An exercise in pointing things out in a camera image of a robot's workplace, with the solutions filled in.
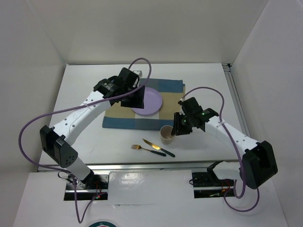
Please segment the gold fork green handle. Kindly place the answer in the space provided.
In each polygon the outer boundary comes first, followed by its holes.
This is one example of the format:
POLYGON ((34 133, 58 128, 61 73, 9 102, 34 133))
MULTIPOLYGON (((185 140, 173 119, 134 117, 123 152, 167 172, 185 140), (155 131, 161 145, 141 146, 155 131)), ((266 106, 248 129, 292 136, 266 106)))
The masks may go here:
POLYGON ((131 149, 135 149, 135 150, 145 150, 145 151, 148 151, 148 152, 150 152, 150 153, 153 153, 153 154, 156 154, 156 155, 159 155, 159 156, 162 156, 162 157, 165 157, 165 156, 166 156, 165 153, 162 153, 162 152, 159 152, 159 151, 155 151, 155 150, 146 149, 146 148, 141 147, 140 145, 132 145, 132 146, 131 146, 131 149))

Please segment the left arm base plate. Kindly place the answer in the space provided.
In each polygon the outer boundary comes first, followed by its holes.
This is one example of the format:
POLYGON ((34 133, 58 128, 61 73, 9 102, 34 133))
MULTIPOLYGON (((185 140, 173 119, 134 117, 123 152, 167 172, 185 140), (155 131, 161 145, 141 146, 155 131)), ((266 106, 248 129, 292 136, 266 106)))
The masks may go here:
MULTIPOLYGON (((82 184, 78 179, 76 180, 77 200, 90 201, 94 196, 97 196, 97 201, 105 201, 108 199, 109 172, 98 172, 97 176, 97 181, 95 180, 92 185, 88 187, 82 184)), ((58 177, 66 182, 63 200, 74 201, 72 177, 65 173, 58 173, 58 177)))

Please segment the purple plate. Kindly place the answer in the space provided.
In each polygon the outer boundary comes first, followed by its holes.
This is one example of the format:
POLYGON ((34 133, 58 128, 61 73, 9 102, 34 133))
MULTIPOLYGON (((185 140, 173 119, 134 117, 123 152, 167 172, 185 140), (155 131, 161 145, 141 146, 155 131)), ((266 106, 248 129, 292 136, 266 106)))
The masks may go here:
POLYGON ((131 108, 136 114, 139 115, 152 115, 159 111, 162 106, 161 94, 150 87, 146 87, 144 91, 144 108, 131 108))

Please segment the blue tan checked placemat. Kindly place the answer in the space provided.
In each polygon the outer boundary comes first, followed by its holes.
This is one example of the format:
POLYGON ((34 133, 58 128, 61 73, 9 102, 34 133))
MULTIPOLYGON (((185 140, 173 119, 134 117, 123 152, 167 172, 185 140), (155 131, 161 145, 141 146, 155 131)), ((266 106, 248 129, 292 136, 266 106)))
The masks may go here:
POLYGON ((178 101, 185 94, 182 80, 150 79, 146 88, 153 88, 162 97, 160 109, 149 116, 135 113, 132 109, 114 104, 106 111, 102 127, 110 129, 130 129, 158 131, 165 125, 173 125, 174 113, 179 112, 178 101))

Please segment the gold knife green handle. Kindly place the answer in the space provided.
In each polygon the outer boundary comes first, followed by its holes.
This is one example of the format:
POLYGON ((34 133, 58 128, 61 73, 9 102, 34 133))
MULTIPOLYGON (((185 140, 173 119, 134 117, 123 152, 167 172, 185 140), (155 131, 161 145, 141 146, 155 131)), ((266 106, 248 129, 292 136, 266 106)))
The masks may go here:
POLYGON ((164 153, 166 153, 167 155, 169 155, 169 156, 171 156, 171 157, 176 157, 173 153, 171 153, 171 152, 169 152, 169 151, 167 151, 167 150, 165 150, 165 149, 163 149, 163 148, 161 148, 161 147, 159 147, 159 146, 157 146, 157 145, 155 145, 155 144, 153 144, 153 143, 151 143, 151 142, 149 142, 149 141, 147 141, 147 140, 145 140, 145 139, 143 139, 143 141, 144 141, 146 144, 148 144, 149 146, 151 146, 151 147, 153 147, 154 149, 156 149, 156 150, 161 150, 161 151, 163 151, 164 153))

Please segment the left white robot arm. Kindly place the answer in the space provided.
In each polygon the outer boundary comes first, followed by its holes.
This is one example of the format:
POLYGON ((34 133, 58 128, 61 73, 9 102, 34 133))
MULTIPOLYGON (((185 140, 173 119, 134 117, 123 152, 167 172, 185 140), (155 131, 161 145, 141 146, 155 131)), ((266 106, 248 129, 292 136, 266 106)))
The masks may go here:
POLYGON ((52 128, 44 126, 40 130, 43 151, 61 168, 71 172, 77 184, 83 188, 92 188, 100 180, 94 172, 79 158, 72 147, 78 136, 101 113, 114 103, 123 107, 143 108, 144 90, 139 88, 141 71, 122 68, 119 75, 99 81, 83 102, 84 108, 73 111, 52 128))

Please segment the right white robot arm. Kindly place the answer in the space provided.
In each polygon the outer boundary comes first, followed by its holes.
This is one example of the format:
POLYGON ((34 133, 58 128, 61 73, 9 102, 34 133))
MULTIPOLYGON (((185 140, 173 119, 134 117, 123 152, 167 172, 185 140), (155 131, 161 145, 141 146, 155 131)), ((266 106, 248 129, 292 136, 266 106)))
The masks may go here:
POLYGON ((267 141, 258 142, 220 120, 211 108, 203 109, 194 97, 179 101, 182 112, 174 114, 172 135, 190 134, 201 129, 240 154, 239 162, 217 161, 207 168, 207 181, 218 185, 222 180, 242 180, 251 189, 259 188, 277 172, 273 148, 267 141))

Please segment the beige paper cup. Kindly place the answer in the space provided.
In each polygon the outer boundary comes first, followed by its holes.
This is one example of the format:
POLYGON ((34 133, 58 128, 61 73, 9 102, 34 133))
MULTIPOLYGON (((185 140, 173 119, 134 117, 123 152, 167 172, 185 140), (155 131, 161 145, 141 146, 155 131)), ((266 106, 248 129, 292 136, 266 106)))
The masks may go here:
POLYGON ((165 125, 160 129, 160 139, 162 144, 168 145, 173 141, 175 136, 171 134, 172 129, 173 127, 170 125, 165 125))

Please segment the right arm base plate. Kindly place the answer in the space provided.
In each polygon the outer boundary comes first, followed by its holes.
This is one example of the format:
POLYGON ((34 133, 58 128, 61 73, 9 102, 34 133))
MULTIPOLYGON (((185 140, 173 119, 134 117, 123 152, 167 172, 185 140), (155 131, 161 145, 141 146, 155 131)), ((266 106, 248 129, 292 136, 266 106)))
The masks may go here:
POLYGON ((234 197, 233 180, 217 180, 208 172, 193 172, 189 184, 193 186, 194 198, 234 197))

